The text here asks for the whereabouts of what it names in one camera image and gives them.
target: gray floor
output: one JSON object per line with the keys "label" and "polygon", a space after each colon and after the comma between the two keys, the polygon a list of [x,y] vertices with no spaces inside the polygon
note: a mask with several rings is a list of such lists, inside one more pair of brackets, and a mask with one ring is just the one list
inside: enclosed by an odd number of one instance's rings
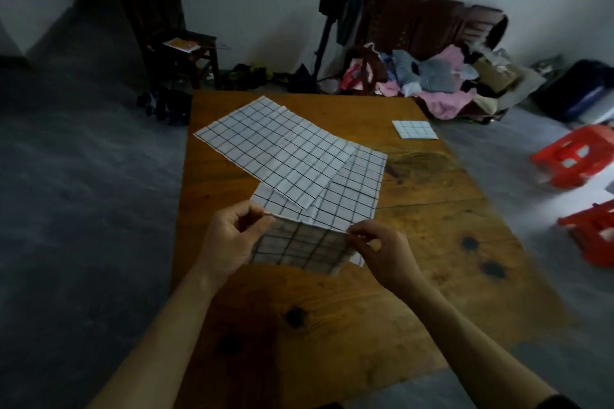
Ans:
{"label": "gray floor", "polygon": [[[37,70],[0,70],[3,408],[83,407],[166,297],[186,131],[134,108],[146,84],[116,0],[85,0]],[[614,172],[570,193],[533,182],[527,157],[566,130],[521,108],[437,129],[579,319],[515,355],[581,405],[612,407],[614,271],[553,223],[611,198]],[[472,404],[442,371],[346,406]]]}

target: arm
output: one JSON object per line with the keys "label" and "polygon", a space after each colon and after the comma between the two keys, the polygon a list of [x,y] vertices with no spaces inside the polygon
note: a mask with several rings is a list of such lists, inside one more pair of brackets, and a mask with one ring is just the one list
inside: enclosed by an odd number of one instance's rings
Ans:
{"label": "arm", "polygon": [[[477,407],[533,409],[557,394],[429,285],[403,233],[373,220],[348,233],[373,276],[424,324]],[[373,239],[380,240],[379,250],[368,244]]]}
{"label": "arm", "polygon": [[274,223],[245,201],[217,212],[196,264],[88,409],[172,408],[211,299]]}

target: person's right arm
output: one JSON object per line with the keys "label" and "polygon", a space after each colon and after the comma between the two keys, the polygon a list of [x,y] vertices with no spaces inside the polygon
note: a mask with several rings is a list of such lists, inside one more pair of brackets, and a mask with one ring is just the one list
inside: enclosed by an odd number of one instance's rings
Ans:
{"label": "person's right arm", "polygon": [[[418,316],[477,407],[534,409],[557,394],[429,284],[405,234],[365,220],[348,230],[348,239],[379,283]],[[379,250],[368,244],[373,239]]]}

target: stool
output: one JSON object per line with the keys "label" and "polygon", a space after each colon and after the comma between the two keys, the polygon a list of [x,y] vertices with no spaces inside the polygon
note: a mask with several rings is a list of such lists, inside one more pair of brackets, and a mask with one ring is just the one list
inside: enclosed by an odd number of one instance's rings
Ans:
{"label": "stool", "polygon": [[580,127],[531,157],[553,174],[550,184],[561,189],[584,185],[612,161],[614,129],[601,124]]}
{"label": "stool", "polygon": [[588,262],[614,266],[614,200],[559,218],[559,224],[572,228],[572,236]]}

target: wood grain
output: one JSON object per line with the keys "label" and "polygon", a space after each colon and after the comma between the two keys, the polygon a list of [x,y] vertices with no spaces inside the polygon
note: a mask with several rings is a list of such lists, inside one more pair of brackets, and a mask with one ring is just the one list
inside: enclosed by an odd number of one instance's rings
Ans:
{"label": "wood grain", "polygon": [[[443,142],[398,138],[393,119],[425,119],[411,100],[267,96],[335,135],[388,154],[376,218],[407,233],[427,277],[499,343],[510,346],[569,321],[555,291]],[[212,214],[249,198],[258,184],[192,133],[255,98],[247,92],[194,96],[173,287],[198,255]],[[292,310],[298,324],[287,320]],[[314,408],[445,365],[416,316],[366,268],[349,263],[327,277],[244,266],[211,304],[176,407]]]}

